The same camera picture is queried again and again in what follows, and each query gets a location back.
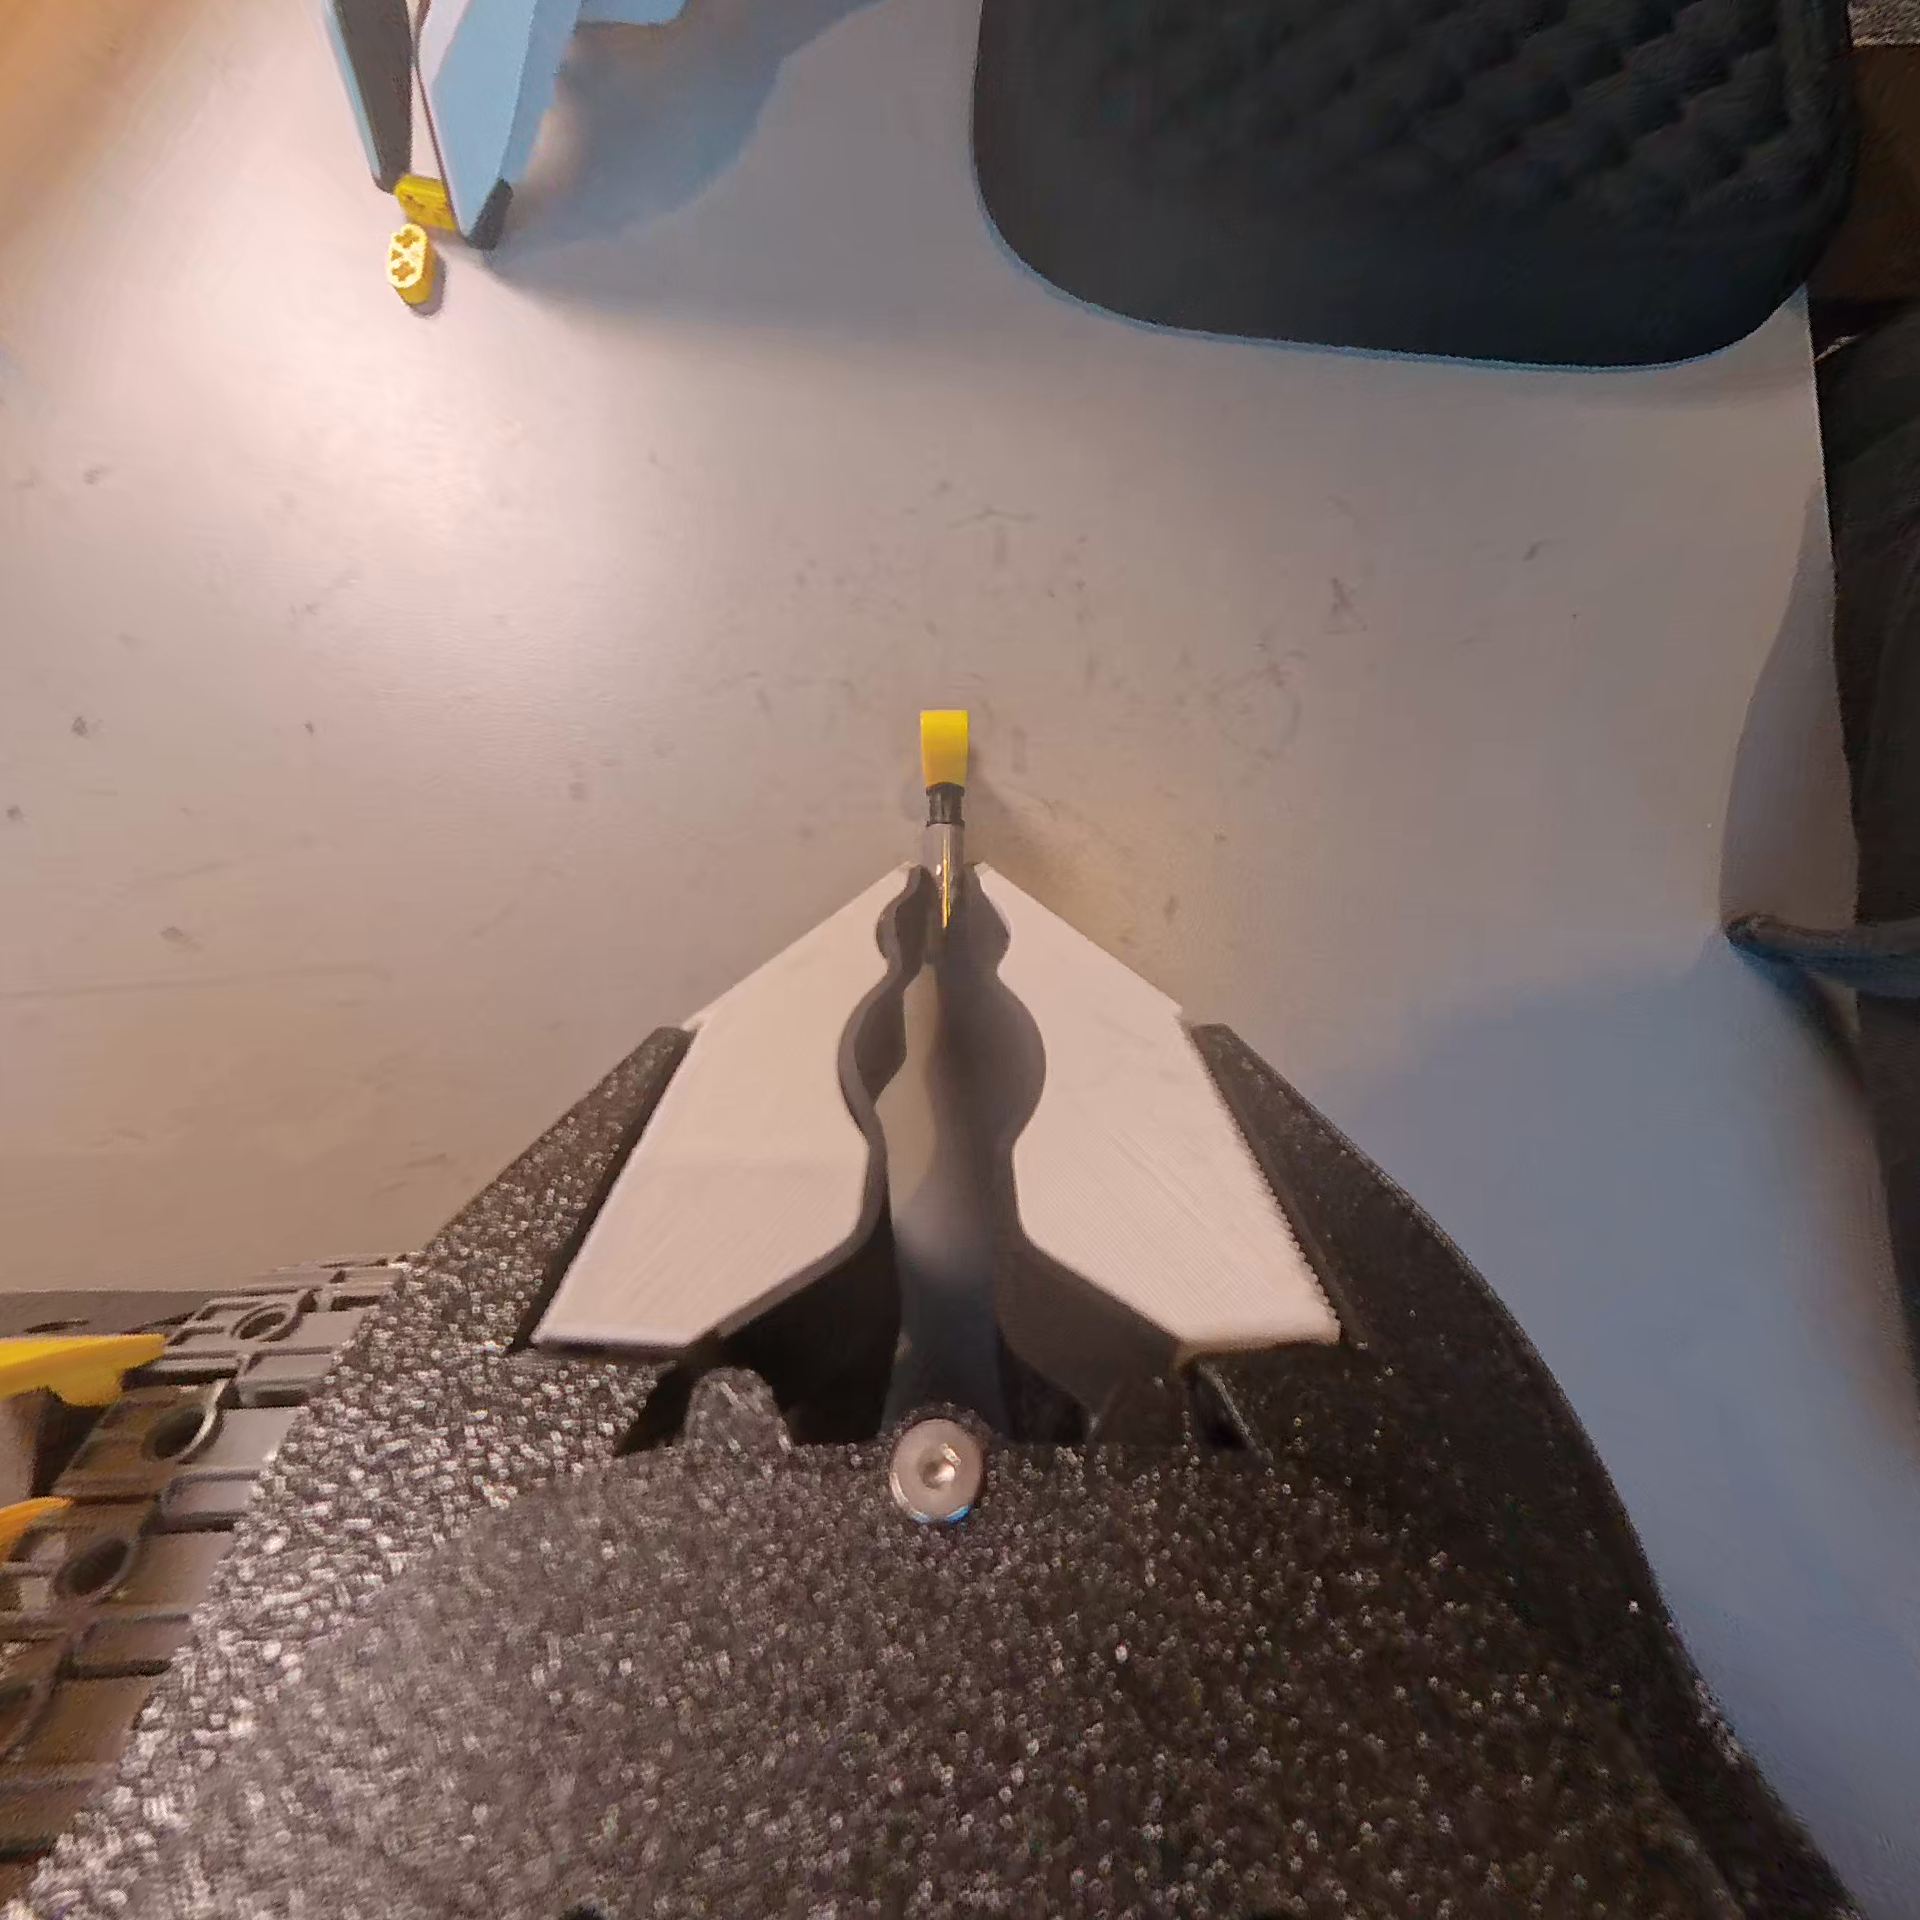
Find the black quilted pad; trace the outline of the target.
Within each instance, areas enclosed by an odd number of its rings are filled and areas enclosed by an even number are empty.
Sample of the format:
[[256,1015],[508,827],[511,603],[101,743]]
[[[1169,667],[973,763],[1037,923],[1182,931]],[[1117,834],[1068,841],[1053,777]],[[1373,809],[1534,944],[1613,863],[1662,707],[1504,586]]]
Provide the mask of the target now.
[[1161,330],[1660,369],[1812,274],[1856,163],[1829,3],[989,3],[976,189]]

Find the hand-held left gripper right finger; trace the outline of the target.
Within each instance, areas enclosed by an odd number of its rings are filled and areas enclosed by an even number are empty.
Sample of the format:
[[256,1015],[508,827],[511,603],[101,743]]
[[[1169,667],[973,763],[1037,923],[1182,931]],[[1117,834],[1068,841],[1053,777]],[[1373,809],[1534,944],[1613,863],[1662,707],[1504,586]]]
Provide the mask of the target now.
[[1157,1444],[1194,1363],[1335,1349],[1318,1281],[1177,1000],[996,868],[992,1321],[1013,1436]]

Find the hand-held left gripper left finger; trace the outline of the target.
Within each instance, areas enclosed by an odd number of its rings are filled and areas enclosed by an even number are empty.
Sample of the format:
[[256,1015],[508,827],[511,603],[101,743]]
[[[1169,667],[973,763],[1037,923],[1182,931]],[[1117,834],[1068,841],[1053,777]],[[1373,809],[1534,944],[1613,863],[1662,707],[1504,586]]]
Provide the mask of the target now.
[[671,1405],[743,1369],[798,1442],[874,1436],[902,1315],[878,1101],[930,893],[924,868],[886,872],[669,1034],[535,1349],[661,1363]]

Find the grey toy track belt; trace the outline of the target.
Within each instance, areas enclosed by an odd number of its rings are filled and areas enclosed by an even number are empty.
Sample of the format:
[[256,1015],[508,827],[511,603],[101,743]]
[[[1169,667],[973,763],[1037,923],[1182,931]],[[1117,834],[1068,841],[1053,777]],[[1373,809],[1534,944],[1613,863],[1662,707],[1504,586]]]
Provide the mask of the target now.
[[5,1547],[5,1897],[122,1754],[295,1411],[405,1272],[393,1255],[5,1304],[6,1337],[160,1337],[114,1404],[40,1394],[21,1418],[26,1497],[57,1509]]

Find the grey desk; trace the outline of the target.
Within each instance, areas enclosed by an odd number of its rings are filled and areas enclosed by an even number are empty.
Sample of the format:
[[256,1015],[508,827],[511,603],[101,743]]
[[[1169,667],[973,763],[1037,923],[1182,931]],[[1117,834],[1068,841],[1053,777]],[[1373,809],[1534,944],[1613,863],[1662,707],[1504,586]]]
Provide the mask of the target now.
[[5,1287],[421,1245],[919,832],[1238,1029],[1504,1297],[1738,1738],[1916,1916],[1808,311],[1215,344],[976,201],[970,4],[593,35],[441,306],[309,4],[5,11]]

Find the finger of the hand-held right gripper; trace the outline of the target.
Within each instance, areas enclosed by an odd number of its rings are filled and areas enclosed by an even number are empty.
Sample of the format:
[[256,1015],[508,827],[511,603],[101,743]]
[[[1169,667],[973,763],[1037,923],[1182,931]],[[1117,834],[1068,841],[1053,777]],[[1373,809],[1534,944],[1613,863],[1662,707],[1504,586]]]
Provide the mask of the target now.
[[429,3],[416,31],[416,74],[449,212],[472,249],[496,248],[559,65],[578,3]]
[[407,3],[322,3],[326,42],[377,189],[396,189],[414,161],[416,39]]

